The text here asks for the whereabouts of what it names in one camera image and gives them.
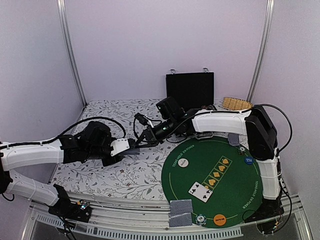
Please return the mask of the blue grey cloth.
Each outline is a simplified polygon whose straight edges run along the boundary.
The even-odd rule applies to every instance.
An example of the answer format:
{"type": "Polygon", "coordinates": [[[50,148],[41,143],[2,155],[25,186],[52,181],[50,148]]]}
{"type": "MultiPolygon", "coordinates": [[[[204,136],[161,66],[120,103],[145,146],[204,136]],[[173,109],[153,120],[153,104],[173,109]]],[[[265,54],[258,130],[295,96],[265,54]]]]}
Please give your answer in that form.
{"type": "Polygon", "coordinates": [[[119,153],[120,156],[139,155],[139,154],[140,154],[139,148],[130,148],[119,153]]]}

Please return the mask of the white dealer button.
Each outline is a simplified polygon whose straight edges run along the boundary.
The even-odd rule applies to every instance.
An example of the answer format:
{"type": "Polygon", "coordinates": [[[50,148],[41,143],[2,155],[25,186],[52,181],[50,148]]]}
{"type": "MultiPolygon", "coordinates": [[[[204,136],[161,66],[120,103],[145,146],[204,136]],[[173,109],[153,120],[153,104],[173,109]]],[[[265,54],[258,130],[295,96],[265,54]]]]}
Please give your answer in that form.
{"type": "Polygon", "coordinates": [[[186,158],[181,158],[178,160],[178,165],[181,168],[186,168],[189,165],[189,161],[186,158]]]}

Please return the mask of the dealt card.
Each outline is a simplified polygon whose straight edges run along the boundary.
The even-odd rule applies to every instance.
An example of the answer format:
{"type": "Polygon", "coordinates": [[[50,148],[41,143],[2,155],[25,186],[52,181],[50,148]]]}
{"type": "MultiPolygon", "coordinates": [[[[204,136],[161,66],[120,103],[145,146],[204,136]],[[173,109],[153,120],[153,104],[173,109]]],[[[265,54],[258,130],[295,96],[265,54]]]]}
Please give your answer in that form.
{"type": "Polygon", "coordinates": [[[193,224],[192,214],[190,212],[170,213],[168,219],[170,228],[191,226],[193,224]]]}
{"type": "Polygon", "coordinates": [[[227,139],[228,143],[233,147],[240,145],[239,135],[236,133],[229,133],[227,139]]]}
{"type": "Polygon", "coordinates": [[[191,199],[171,200],[169,202],[171,214],[184,214],[193,212],[191,199]]]}

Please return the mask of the blue small blind button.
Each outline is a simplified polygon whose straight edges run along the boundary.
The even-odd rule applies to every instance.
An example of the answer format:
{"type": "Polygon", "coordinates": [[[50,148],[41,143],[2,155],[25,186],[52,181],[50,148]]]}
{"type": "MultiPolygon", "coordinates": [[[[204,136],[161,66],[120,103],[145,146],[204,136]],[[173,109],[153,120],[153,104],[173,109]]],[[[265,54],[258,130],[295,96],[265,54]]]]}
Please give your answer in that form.
{"type": "Polygon", "coordinates": [[[254,163],[254,159],[250,156],[246,156],[244,158],[244,162],[247,164],[247,165],[252,165],[254,163]]]}

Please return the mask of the green white poker chip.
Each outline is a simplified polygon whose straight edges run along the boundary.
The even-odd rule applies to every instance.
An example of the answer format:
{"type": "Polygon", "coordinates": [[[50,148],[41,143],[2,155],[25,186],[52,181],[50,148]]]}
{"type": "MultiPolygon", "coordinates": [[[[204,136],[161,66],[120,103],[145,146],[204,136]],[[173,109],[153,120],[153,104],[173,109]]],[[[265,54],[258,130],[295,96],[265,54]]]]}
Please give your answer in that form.
{"type": "Polygon", "coordinates": [[[204,214],[197,214],[195,216],[195,223],[199,226],[205,226],[207,224],[207,218],[204,214]]]}

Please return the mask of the orange big blind button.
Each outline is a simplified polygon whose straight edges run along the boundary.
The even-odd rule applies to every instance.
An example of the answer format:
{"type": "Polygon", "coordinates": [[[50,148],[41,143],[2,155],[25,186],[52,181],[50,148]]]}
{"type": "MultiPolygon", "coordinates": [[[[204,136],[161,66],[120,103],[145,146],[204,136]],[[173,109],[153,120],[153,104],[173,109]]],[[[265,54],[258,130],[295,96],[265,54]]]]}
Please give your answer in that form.
{"type": "Polygon", "coordinates": [[[216,214],[214,217],[213,217],[213,223],[216,225],[216,226],[224,226],[227,222],[227,218],[223,215],[223,214],[216,214]]]}

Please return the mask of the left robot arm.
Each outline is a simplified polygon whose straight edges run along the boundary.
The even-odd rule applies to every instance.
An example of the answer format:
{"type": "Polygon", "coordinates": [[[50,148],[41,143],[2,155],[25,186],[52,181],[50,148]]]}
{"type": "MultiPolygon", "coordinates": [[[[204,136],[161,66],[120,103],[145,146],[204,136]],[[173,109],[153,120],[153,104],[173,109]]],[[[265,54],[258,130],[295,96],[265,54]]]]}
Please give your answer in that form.
{"type": "Polygon", "coordinates": [[[107,167],[122,160],[121,153],[135,146],[132,138],[115,138],[102,122],[90,121],[81,132],[63,134],[42,142],[0,145],[0,192],[54,206],[63,216],[74,213],[66,190],[60,185],[44,184],[16,172],[16,168],[39,164],[85,163],[101,160],[107,167]]]}

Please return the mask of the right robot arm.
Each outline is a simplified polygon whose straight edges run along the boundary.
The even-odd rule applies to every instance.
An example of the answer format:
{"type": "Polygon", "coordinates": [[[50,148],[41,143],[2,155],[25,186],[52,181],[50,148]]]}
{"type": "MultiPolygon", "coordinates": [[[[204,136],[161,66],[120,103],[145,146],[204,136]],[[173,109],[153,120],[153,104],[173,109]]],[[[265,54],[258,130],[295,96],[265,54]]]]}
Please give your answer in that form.
{"type": "Polygon", "coordinates": [[[110,143],[112,157],[130,148],[149,148],[161,144],[173,134],[197,135],[209,132],[224,132],[247,137],[248,149],[256,160],[262,180],[262,194],[266,199],[259,206],[262,218],[269,218],[278,210],[275,201],[281,192],[279,184],[279,153],[277,130],[264,109],[255,105],[244,110],[225,111],[191,109],[185,112],[173,97],[156,104],[163,122],[152,126],[142,114],[134,118],[146,128],[136,139],[120,138],[110,143]]]}

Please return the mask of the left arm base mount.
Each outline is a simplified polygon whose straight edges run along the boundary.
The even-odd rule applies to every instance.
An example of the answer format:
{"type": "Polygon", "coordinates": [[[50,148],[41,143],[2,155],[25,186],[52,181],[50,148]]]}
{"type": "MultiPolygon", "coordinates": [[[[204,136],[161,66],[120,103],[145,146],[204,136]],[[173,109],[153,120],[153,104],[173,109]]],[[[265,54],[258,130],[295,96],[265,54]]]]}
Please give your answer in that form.
{"type": "Polygon", "coordinates": [[[62,219],[88,223],[92,214],[90,202],[81,199],[72,203],[62,186],[57,184],[53,186],[57,190],[58,201],[53,206],[49,206],[48,212],[62,219]]]}

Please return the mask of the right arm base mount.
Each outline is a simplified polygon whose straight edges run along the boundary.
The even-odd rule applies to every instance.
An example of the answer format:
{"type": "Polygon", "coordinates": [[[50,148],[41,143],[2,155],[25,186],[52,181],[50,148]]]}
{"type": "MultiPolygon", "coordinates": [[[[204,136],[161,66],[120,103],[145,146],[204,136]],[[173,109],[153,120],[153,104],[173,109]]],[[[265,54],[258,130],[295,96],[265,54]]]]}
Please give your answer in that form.
{"type": "Polygon", "coordinates": [[[281,196],[277,197],[276,200],[263,199],[261,205],[257,210],[247,209],[241,215],[244,223],[262,221],[269,218],[274,218],[272,223],[268,221],[258,223],[256,225],[257,230],[265,236],[273,235],[280,231],[289,221],[292,210],[293,202],[291,197],[285,192],[286,197],[289,200],[289,214],[286,220],[284,220],[284,207],[282,204],[281,196]]]}

